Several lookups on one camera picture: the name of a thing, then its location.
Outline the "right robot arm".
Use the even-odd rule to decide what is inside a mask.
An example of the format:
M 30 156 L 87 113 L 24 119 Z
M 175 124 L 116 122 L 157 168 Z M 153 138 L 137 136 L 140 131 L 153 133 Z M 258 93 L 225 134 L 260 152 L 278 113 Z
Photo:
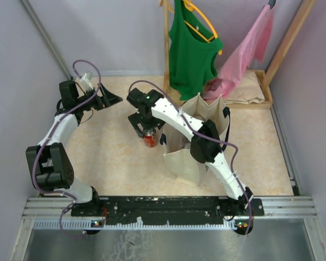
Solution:
M 156 90 L 146 94 L 134 88 L 128 92 L 127 101 L 137 109 L 136 113 L 128 116 L 128 120 L 140 138 L 144 137 L 144 129 L 170 125 L 191 143 L 192 158 L 206 165 L 223 183 L 231 205 L 230 214 L 245 215 L 247 211 L 252 211 L 253 193 L 237 177 L 233 166 L 227 163 L 221 146 L 229 146 L 230 143 L 220 140 L 213 121 L 196 119 Z

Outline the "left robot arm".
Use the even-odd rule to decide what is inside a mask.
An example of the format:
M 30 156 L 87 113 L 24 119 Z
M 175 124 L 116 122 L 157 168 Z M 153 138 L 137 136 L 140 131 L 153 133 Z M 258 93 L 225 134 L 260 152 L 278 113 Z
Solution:
M 57 104 L 54 122 L 46 136 L 28 147 L 26 159 L 33 187 L 42 194 L 59 194 L 83 203 L 83 210 L 95 216 L 102 209 L 93 187 L 79 181 L 65 147 L 72 133 L 81 124 L 86 111 L 99 111 L 122 102 L 122 98 L 108 91 L 104 85 L 98 90 L 89 87 L 79 95 L 77 82 L 67 80 L 59 84 L 61 99 Z

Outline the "beige canvas tote bag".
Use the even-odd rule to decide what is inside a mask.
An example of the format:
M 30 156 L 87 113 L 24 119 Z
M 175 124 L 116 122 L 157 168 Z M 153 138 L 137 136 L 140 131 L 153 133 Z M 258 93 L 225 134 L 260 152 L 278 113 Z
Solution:
M 197 95 L 186 101 L 182 110 L 187 114 L 202 120 L 212 120 L 217 128 L 219 139 L 228 141 L 230 132 L 230 109 L 221 97 L 208 104 Z M 180 182 L 199 186 L 208 167 L 195 161 L 190 154 L 190 144 L 186 136 L 170 125 L 165 125 L 161 135 L 164 146 L 164 160 L 168 171 Z

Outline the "red Coke can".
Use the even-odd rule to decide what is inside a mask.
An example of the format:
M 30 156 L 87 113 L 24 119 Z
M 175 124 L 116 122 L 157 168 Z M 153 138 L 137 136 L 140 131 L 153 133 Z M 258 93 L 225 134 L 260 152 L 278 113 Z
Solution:
M 155 147 L 157 145 L 157 136 L 156 136 L 156 130 L 154 128 L 152 129 L 144 129 L 143 130 L 143 140 L 147 147 Z

